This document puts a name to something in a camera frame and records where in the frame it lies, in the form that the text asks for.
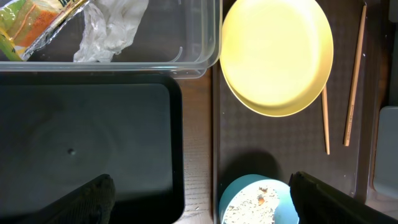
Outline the clear plastic waste bin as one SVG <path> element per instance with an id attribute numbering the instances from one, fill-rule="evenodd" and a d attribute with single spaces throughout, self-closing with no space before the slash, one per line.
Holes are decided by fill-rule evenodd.
<path id="1" fill-rule="evenodd" d="M 85 7 L 27 61 L 1 60 L 1 71 L 167 72 L 175 78 L 197 78 L 220 55 L 219 1 L 149 1 L 132 45 L 110 62 L 74 62 L 85 28 Z"/>

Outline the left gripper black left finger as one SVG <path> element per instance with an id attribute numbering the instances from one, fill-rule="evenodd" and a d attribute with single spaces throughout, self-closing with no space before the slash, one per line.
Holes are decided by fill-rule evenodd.
<path id="1" fill-rule="evenodd" d="M 22 220 L 22 224 L 108 224 L 115 204 L 114 181 L 102 174 Z"/>

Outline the rice leftovers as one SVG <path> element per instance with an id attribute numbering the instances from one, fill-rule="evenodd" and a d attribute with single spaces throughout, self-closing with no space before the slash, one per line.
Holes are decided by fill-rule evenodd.
<path id="1" fill-rule="evenodd" d="M 267 185 L 245 187 L 228 205 L 222 223 L 273 224 L 279 201 L 277 192 Z"/>

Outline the yellow plate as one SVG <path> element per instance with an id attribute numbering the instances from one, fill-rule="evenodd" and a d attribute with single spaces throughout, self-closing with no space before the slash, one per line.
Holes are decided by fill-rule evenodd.
<path id="1" fill-rule="evenodd" d="M 220 65 L 234 96 L 271 117 L 298 113 L 324 89 L 333 37 L 315 0 L 239 0 L 222 26 Z"/>

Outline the grey dishwasher rack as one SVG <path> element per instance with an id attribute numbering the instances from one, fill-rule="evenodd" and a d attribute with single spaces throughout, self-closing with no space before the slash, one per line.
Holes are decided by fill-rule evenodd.
<path id="1" fill-rule="evenodd" d="M 382 5 L 382 40 L 385 47 L 388 103 L 379 113 L 374 164 L 374 189 L 397 198 L 397 0 Z"/>

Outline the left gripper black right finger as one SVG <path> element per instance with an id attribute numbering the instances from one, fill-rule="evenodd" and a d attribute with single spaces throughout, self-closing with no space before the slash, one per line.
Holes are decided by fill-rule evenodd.
<path id="1" fill-rule="evenodd" d="M 292 174 L 289 187 L 300 224 L 397 224 L 306 172 Z"/>

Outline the wooden chopstick outer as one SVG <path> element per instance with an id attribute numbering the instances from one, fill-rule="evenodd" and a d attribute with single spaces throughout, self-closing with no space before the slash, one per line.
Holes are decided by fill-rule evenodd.
<path id="1" fill-rule="evenodd" d="M 361 20 L 360 20 L 360 24 L 359 24 L 358 39 L 357 39 L 357 45 L 356 45 L 356 53 L 355 53 L 355 58 L 354 58 L 354 67 L 353 67 L 351 88 L 350 88 L 350 94 L 349 94 L 348 111 L 347 111 L 347 117 L 346 117 L 345 135 L 344 135 L 344 140 L 343 140 L 344 146 L 349 146 L 350 139 L 351 139 L 351 130 L 352 130 L 352 126 L 353 126 L 354 107 L 355 107 L 356 92 L 357 92 L 357 86 L 358 86 L 359 69 L 360 69 L 360 65 L 361 65 L 361 57 L 362 57 L 362 49 L 363 49 L 366 13 L 367 13 L 367 5 L 365 4 L 362 9 Z"/>

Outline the white tissue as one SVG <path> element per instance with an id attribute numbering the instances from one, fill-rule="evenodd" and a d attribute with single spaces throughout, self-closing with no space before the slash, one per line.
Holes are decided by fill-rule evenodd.
<path id="1" fill-rule="evenodd" d="M 94 0 L 84 9 L 85 28 L 74 62 L 110 62 L 132 45 L 148 0 Z"/>

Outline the dark brown serving tray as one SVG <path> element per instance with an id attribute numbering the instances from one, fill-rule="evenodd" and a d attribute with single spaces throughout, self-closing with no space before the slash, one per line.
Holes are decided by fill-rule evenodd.
<path id="1" fill-rule="evenodd" d="M 246 174 L 282 182 L 304 171 L 365 202 L 373 149 L 381 62 L 384 1 L 320 1 L 331 25 L 334 59 L 327 83 L 330 146 L 325 146 L 322 101 L 303 111 L 273 118 L 246 108 L 213 67 L 213 206 L 225 188 Z M 366 12 L 351 141 L 343 144 L 351 79 L 362 12 Z"/>

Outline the wooden chopstick near plate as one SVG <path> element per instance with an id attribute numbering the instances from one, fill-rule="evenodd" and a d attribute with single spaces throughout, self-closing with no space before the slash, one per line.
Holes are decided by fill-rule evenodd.
<path id="1" fill-rule="evenodd" d="M 325 137 L 325 148 L 326 154 L 330 155 L 330 133 L 329 133 L 329 122 L 328 122 L 328 98 L 326 86 L 322 91 L 322 112 L 323 112 L 323 129 Z"/>

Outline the blue bowl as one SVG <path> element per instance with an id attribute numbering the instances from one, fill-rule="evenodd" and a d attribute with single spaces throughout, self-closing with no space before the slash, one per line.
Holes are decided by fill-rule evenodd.
<path id="1" fill-rule="evenodd" d="M 290 187 L 257 174 L 228 185 L 219 202 L 219 218 L 221 223 L 299 223 Z"/>

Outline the black waste tray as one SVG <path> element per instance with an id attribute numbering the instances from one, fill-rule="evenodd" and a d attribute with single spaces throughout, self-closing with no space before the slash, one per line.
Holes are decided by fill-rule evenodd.
<path id="1" fill-rule="evenodd" d="M 182 92 L 165 75 L 1 77 L 1 222 L 108 174 L 111 223 L 173 223 L 185 208 Z"/>

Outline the green snack wrapper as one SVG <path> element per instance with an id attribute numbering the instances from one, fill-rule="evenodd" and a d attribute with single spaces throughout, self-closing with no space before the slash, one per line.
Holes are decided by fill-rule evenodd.
<path id="1" fill-rule="evenodd" d="M 1 1 L 1 60 L 27 61 L 88 3 L 89 0 Z"/>

